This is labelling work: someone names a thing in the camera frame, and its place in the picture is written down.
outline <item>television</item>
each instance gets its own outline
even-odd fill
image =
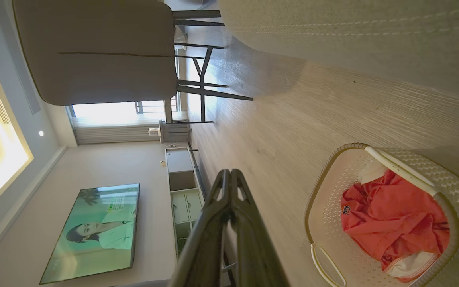
[[[131,268],[139,184],[82,189],[40,285]]]

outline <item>curtain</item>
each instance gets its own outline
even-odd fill
[[[148,134],[148,129],[159,127],[159,120],[165,120],[164,113],[130,114],[118,117],[108,115],[74,117],[71,118],[71,123],[78,145],[89,145],[160,140],[158,136]],[[183,120],[187,120],[187,112],[173,112],[173,121]]]

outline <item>cabinet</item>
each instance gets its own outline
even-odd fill
[[[175,254],[180,257],[196,226],[204,200],[188,149],[166,149],[169,194],[175,234]]]

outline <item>floor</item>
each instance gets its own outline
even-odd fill
[[[207,82],[253,102],[206,97],[206,119],[195,124],[207,181],[240,169],[292,286],[326,286],[315,269],[304,231],[308,198],[328,156],[350,142],[411,149],[459,176],[459,95],[302,59],[261,53],[224,27],[188,27],[190,43],[214,50]],[[190,47],[190,56],[204,49]],[[198,80],[188,61],[188,80]],[[189,118],[200,119],[189,95]],[[459,254],[430,286],[459,285]]]

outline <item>white plastic basket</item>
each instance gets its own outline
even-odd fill
[[[357,182],[359,172],[373,158],[432,195],[448,218],[448,248],[412,282],[402,283],[382,272],[380,262],[366,254],[341,226],[343,191]],[[316,268],[334,287],[426,285],[459,249],[459,178],[410,151],[375,149],[364,143],[344,145],[333,153],[318,178],[306,211],[306,232]]]

